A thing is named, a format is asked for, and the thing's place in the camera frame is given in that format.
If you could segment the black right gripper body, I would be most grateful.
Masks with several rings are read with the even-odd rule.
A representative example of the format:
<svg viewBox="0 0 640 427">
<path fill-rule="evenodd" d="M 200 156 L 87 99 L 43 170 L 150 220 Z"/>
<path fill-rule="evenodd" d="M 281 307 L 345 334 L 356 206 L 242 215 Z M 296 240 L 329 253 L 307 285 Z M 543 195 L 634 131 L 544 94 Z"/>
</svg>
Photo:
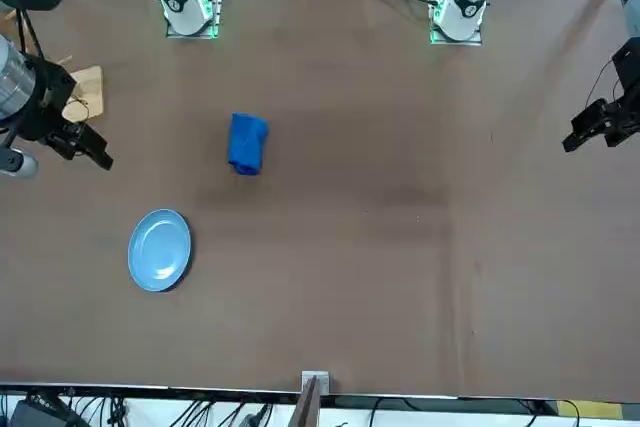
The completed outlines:
<svg viewBox="0 0 640 427">
<path fill-rule="evenodd" d="M 76 81 L 62 65 L 31 54 L 26 55 L 26 66 L 35 74 L 35 87 L 18 113 L 17 135 L 27 141 L 67 141 L 73 128 L 62 112 Z"/>
</svg>

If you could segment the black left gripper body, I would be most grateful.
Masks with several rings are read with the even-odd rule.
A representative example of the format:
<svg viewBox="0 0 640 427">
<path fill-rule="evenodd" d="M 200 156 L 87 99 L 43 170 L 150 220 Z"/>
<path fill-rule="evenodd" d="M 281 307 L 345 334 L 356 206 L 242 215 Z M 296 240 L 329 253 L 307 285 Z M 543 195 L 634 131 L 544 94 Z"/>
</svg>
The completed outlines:
<svg viewBox="0 0 640 427">
<path fill-rule="evenodd" d="M 629 38 L 612 56 L 618 80 L 623 92 L 627 94 L 638 83 L 640 76 L 640 38 L 638 36 Z"/>
</svg>

